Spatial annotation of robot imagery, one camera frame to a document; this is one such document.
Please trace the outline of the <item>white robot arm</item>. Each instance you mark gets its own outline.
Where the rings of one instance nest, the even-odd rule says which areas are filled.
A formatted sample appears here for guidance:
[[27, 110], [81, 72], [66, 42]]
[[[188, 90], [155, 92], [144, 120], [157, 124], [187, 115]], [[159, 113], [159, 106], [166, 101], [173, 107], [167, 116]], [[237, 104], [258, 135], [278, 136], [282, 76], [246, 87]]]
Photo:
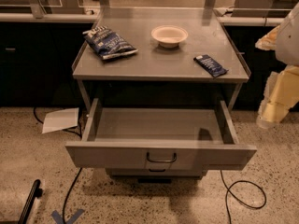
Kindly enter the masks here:
[[299, 4], [284, 21], [260, 38], [255, 47], [273, 50], [286, 64], [280, 73], [272, 72], [266, 81], [256, 123], [263, 129], [279, 124], [299, 102]]

